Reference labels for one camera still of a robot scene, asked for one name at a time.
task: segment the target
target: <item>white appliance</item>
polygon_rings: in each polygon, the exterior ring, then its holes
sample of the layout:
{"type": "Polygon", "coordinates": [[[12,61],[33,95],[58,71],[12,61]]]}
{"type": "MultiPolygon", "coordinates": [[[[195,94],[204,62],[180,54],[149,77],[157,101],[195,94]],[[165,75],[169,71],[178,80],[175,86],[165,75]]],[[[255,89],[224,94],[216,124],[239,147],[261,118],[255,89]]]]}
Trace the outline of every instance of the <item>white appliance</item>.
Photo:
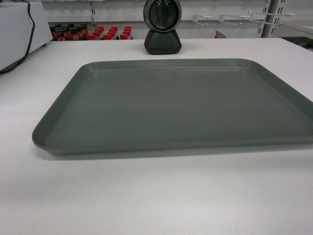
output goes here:
{"type": "MultiPolygon", "coordinates": [[[[0,70],[25,56],[33,22],[28,15],[27,2],[0,2],[0,70]]],[[[52,39],[41,2],[30,3],[35,31],[29,52],[52,39]]]]}

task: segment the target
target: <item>shelf hook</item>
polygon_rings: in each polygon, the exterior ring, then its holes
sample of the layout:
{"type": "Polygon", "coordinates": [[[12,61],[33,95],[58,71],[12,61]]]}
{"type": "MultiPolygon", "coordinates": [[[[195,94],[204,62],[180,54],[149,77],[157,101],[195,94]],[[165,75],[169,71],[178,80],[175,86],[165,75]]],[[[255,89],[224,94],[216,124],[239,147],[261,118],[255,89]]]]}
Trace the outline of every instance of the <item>shelf hook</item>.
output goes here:
{"type": "Polygon", "coordinates": [[[219,22],[227,23],[227,24],[231,24],[231,25],[235,25],[235,26],[240,26],[240,25],[242,25],[242,22],[239,22],[239,23],[236,24],[236,23],[231,23],[231,22],[226,22],[226,21],[224,21],[224,20],[225,20],[225,18],[224,18],[225,16],[227,16],[227,17],[232,17],[232,18],[238,18],[238,19],[241,19],[241,20],[242,20],[242,18],[239,17],[239,16],[221,14],[220,19],[219,19],[219,22]]]}
{"type": "Polygon", "coordinates": [[[201,15],[194,15],[193,16],[193,22],[195,22],[195,23],[197,23],[197,24],[200,24],[201,26],[203,26],[203,27],[206,27],[207,26],[207,23],[200,23],[200,22],[198,22],[198,18],[203,18],[203,19],[205,19],[205,20],[208,20],[208,19],[210,19],[210,18],[213,18],[213,16],[201,16],[201,15]]]}
{"type": "Polygon", "coordinates": [[[269,23],[269,22],[265,22],[266,16],[295,16],[295,14],[293,13],[287,13],[286,14],[275,14],[275,13],[253,13],[253,12],[248,12],[249,15],[248,16],[241,16],[241,18],[248,18],[249,21],[251,22],[256,22],[256,23],[260,23],[260,24],[269,24],[269,25],[274,25],[274,26],[278,26],[278,24],[275,23],[269,23]],[[258,15],[264,16],[264,21],[259,21],[259,20],[254,20],[253,18],[257,17],[258,15]]]}

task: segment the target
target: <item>cable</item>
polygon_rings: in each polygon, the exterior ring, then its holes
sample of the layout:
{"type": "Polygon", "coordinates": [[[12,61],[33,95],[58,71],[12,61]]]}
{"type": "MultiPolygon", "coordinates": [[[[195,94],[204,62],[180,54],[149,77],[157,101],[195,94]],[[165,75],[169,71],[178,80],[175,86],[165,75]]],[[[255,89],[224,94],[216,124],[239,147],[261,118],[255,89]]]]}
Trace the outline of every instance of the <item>cable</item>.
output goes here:
{"type": "Polygon", "coordinates": [[[32,29],[31,29],[31,33],[30,33],[30,38],[29,38],[29,43],[28,43],[28,47],[27,47],[27,50],[26,50],[26,54],[24,55],[24,57],[22,59],[20,59],[18,62],[16,62],[14,65],[12,65],[10,68],[6,69],[6,70],[1,70],[0,71],[0,74],[4,74],[4,73],[7,73],[7,72],[10,72],[14,69],[16,69],[17,66],[19,66],[28,56],[29,54],[29,50],[30,50],[30,46],[31,46],[31,42],[33,40],[33,36],[34,36],[34,31],[35,31],[35,22],[33,20],[33,18],[31,17],[30,15],[30,3],[28,1],[25,1],[25,0],[21,0],[22,2],[27,2],[28,3],[28,7],[27,7],[27,11],[28,11],[28,15],[31,19],[31,21],[33,22],[33,26],[32,26],[32,29]]]}

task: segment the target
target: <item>white countertop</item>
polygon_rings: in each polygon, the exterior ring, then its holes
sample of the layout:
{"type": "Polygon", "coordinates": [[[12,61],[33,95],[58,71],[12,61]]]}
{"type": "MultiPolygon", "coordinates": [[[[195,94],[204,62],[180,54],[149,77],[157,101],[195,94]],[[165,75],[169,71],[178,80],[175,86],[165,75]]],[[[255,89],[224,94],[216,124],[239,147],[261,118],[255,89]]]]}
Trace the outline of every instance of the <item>white countertop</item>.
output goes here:
{"type": "Polygon", "coordinates": [[[0,234],[313,233],[313,144],[69,161],[33,144],[32,131],[53,101],[82,65],[95,61],[245,58],[313,100],[313,53],[287,41],[182,45],[179,54],[152,56],[142,40],[48,43],[0,76],[0,234]]]}

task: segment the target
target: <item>scale base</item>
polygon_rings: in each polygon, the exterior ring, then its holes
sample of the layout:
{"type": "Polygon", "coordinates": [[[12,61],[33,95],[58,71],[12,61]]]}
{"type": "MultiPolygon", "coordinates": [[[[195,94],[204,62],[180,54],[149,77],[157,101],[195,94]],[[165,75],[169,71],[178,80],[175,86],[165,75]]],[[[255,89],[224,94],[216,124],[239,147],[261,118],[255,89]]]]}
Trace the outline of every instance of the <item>scale base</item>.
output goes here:
{"type": "Polygon", "coordinates": [[[176,30],[169,33],[157,33],[150,30],[144,45],[147,52],[152,55],[175,54],[181,49],[176,30]]]}

